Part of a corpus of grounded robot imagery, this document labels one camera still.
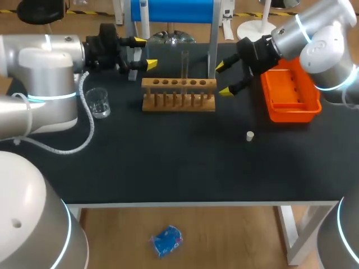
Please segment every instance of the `blue package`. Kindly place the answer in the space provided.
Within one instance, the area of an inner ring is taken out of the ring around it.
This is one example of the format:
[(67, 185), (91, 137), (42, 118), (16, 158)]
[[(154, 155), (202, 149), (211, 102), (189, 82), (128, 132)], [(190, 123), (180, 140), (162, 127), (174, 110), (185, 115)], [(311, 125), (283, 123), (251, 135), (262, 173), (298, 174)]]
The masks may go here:
[(178, 248), (182, 244), (183, 238), (176, 227), (169, 226), (159, 235), (151, 237), (151, 241), (158, 257), (162, 258)]

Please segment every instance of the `test tube rack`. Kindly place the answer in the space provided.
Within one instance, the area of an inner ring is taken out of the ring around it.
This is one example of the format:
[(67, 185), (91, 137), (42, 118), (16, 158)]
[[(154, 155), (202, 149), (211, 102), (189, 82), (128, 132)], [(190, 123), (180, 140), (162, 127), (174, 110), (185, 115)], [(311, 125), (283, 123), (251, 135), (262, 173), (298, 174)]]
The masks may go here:
[(216, 79), (143, 78), (142, 88), (146, 90), (142, 111), (215, 111), (213, 92), (217, 88)]

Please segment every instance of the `wooden floor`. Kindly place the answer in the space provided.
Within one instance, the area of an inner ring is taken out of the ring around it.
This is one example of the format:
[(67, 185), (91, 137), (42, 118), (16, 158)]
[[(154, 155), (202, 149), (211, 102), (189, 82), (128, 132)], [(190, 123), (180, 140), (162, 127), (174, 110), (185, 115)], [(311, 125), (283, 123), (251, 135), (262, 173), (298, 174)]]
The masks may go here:
[[(16, 8), (19, 0), (0, 1), (0, 10)], [(88, 0), (85, 7), (72, 6), (73, 10), (113, 13), (111, 0)], [(315, 1), (301, 0), (292, 10), (300, 12)], [(359, 1), (352, 0), (356, 11)], [(262, 12), (257, 0), (236, 0), (236, 12)], [(253, 17), (235, 17), (232, 29)], [(270, 17), (279, 26), (288, 17)], [(84, 38), (96, 35), (101, 22), (114, 22), (113, 18), (92, 15), (68, 15), (52, 24), (54, 34), (77, 34)], [(166, 24), (151, 24), (151, 33), (166, 29)], [(197, 42), (209, 40), (209, 25), (175, 24), (176, 30), (193, 35)], [(118, 27), (120, 35), (123, 27)], [(0, 34), (41, 34), (43, 26), (27, 25), (16, 15), (0, 14)], [(349, 34), (353, 59), (359, 62), (359, 26)], [(219, 42), (224, 42), (220, 30)], [(0, 79), (0, 92), (11, 82)], [(297, 219), (305, 207), (296, 207)], [(122, 208), (93, 209), (83, 215), (82, 225), (90, 245), (90, 269), (284, 269), (287, 266), (280, 226), (272, 207), (206, 207), (206, 208)], [(167, 225), (174, 225), (183, 233), (184, 242), (174, 253), (159, 260), (149, 239)], [(316, 253), (299, 267), (319, 268)]]

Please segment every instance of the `table top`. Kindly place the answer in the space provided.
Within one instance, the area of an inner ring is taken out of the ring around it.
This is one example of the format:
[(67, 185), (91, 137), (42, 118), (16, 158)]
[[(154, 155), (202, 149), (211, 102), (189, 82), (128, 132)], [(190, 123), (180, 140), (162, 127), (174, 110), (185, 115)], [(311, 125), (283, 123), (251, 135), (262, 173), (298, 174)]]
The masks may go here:
[[(158, 68), (146, 77), (179, 77), (190, 51), (190, 78), (206, 77), (207, 44), (153, 45)], [(235, 52), (219, 44), (218, 62)], [(237, 64), (218, 76), (218, 89), (241, 78)], [(111, 115), (95, 121), (90, 145), (62, 156), (22, 142), (0, 150), (24, 156), (66, 203), (287, 202), (339, 200), (359, 174), (358, 114), (322, 100), (310, 124), (269, 120), (259, 80), (234, 98), (216, 94), (215, 113), (144, 113), (141, 76), (93, 73), (85, 88), (107, 88)], [(24, 91), (14, 81), (9, 94)], [(246, 132), (254, 131), (252, 142)], [(82, 105), (70, 130), (33, 135), (58, 149), (83, 143), (89, 123)]]

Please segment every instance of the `orange plastic tray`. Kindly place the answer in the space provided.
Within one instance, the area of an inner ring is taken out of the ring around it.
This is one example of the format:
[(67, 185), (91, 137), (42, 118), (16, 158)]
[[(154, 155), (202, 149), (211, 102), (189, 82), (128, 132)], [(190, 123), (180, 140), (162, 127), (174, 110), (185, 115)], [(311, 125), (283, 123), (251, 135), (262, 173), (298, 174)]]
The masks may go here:
[(299, 59), (280, 60), (260, 78), (273, 122), (310, 122), (321, 112), (319, 91), (301, 68)]

